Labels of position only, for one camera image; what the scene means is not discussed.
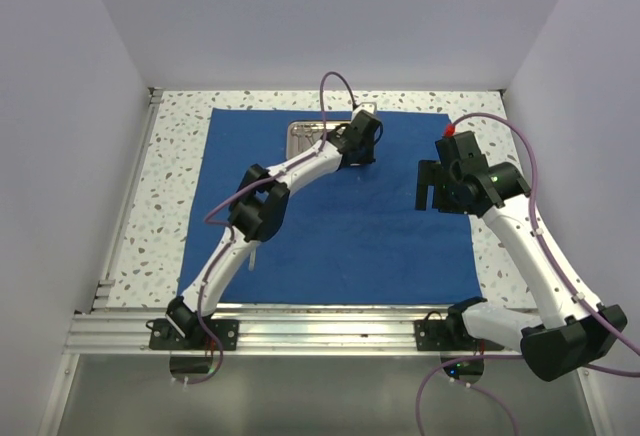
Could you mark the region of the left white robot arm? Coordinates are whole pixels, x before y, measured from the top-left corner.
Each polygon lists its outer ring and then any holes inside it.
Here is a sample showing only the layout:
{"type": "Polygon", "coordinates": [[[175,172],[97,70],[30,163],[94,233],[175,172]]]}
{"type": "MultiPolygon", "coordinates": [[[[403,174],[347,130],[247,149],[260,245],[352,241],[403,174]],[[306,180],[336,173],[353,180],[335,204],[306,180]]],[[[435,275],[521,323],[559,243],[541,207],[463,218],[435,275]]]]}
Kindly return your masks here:
{"type": "Polygon", "coordinates": [[[309,149],[283,163],[251,166],[235,194],[210,212],[207,221],[227,208],[221,239],[193,282],[167,306],[172,335],[185,348],[201,346],[212,315],[241,264],[280,230],[290,198],[317,179],[343,168],[375,162],[383,123],[363,107],[347,123],[325,129],[309,149]]]}

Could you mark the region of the steel forceps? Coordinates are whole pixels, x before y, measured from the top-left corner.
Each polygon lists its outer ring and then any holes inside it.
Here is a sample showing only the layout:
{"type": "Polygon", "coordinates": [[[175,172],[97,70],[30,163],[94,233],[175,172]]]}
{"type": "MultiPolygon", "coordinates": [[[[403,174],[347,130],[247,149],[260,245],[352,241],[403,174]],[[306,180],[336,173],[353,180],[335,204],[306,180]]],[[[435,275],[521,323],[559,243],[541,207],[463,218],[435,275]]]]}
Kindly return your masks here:
{"type": "Polygon", "coordinates": [[[249,254],[249,259],[248,259],[248,270],[249,271],[253,271],[255,269],[256,260],[257,260],[257,248],[253,248],[252,251],[249,254]]]}

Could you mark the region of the steel instrument tray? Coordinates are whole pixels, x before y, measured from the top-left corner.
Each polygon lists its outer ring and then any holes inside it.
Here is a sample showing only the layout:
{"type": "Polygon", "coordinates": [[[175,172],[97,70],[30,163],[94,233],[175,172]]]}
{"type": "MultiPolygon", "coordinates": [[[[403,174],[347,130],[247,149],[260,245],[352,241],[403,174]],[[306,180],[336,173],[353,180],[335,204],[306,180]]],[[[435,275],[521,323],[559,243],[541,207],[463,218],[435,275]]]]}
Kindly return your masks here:
{"type": "MultiPolygon", "coordinates": [[[[298,120],[293,121],[286,131],[286,159],[292,159],[309,150],[316,143],[322,141],[324,130],[329,135],[333,130],[339,129],[349,124],[346,120],[328,121],[326,125],[322,121],[298,120]]],[[[329,136],[326,136],[324,149],[330,146],[329,136]]]]}

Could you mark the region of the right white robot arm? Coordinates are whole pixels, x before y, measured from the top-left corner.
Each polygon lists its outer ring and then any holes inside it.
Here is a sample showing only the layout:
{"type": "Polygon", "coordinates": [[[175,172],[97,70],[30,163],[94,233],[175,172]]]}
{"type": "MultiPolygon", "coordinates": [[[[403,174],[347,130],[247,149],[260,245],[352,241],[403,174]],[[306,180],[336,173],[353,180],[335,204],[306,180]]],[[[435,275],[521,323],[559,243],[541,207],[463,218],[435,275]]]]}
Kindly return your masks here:
{"type": "Polygon", "coordinates": [[[441,319],[414,324],[420,350],[489,349],[519,352],[544,381],[604,357],[627,318],[604,305],[561,254],[544,223],[529,210],[533,191],[510,162],[490,165],[473,132],[449,132],[435,144],[439,158],[418,165],[415,207],[482,220],[499,239],[535,302],[533,315],[472,297],[441,319]]]}

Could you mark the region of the blue surgical cloth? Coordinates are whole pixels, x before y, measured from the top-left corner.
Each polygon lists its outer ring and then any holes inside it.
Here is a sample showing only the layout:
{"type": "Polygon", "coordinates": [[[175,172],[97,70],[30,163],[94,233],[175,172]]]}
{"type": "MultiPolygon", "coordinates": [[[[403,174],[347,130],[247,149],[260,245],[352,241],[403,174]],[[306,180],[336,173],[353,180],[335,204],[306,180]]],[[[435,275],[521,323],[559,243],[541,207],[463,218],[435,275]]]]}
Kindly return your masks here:
{"type": "MultiPolygon", "coordinates": [[[[187,288],[219,243],[207,214],[246,170],[282,162],[286,133],[309,111],[216,109],[191,208],[178,286],[187,288]]],[[[326,175],[295,194],[278,233],[242,265],[226,303],[456,303],[480,294],[468,217],[415,209],[418,164],[437,156],[448,116],[384,112],[375,162],[326,175]]]]}

